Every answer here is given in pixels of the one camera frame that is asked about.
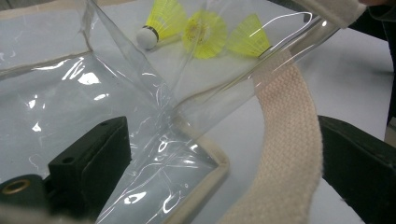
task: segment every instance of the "metal grommet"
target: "metal grommet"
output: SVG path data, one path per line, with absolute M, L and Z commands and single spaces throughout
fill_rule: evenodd
M 28 179 L 22 179 L 22 180 L 16 180 L 10 184 L 8 184 L 5 188 L 2 189 L 3 194 L 14 194 L 18 193 L 30 185 L 30 180 Z

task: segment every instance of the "yellow shuttlecock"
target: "yellow shuttlecock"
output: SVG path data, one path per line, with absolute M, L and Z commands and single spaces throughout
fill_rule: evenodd
M 136 34 L 137 43 L 152 49 L 158 41 L 181 33 L 186 22 L 186 12 L 177 0 L 155 0 L 146 25 Z
M 267 34 L 256 14 L 250 14 L 242 20 L 231 32 L 227 42 L 227 49 L 251 57 L 260 57 L 270 47 Z
M 186 50 L 193 50 L 193 56 L 207 59 L 221 52 L 227 40 L 227 25 L 214 12 L 199 10 L 187 21 L 182 36 Z

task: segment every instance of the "clear plastic bag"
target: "clear plastic bag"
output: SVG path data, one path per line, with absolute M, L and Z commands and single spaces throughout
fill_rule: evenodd
M 260 55 L 244 56 L 226 40 L 207 59 L 196 55 L 196 36 L 211 32 L 198 29 L 186 47 L 187 21 L 151 50 L 137 43 L 155 4 L 150 0 L 100 7 L 58 1 L 34 13 L 3 14 L 0 183 L 31 173 L 46 177 L 48 162 L 90 128 L 125 116 L 133 160 L 97 222 L 183 222 L 227 172 L 222 152 L 199 138 L 336 30 L 274 2 L 180 0 L 188 18 L 205 11 L 223 21 L 227 39 L 241 21 L 257 17 L 256 31 L 264 30 L 270 43 Z

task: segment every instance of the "black object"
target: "black object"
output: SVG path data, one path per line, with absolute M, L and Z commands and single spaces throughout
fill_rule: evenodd
M 125 117 L 100 123 L 49 163 L 50 175 L 0 185 L 0 202 L 96 219 L 131 161 Z
M 365 223 L 395 223 L 396 148 L 341 120 L 319 123 L 323 178 Z

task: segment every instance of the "canvas strap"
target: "canvas strap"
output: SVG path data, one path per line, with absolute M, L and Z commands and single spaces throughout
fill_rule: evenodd
M 318 117 L 295 65 L 271 76 L 255 76 L 256 83 L 272 79 L 256 92 L 265 120 L 258 173 L 250 190 L 220 223 L 307 222 L 312 195 L 321 178 Z

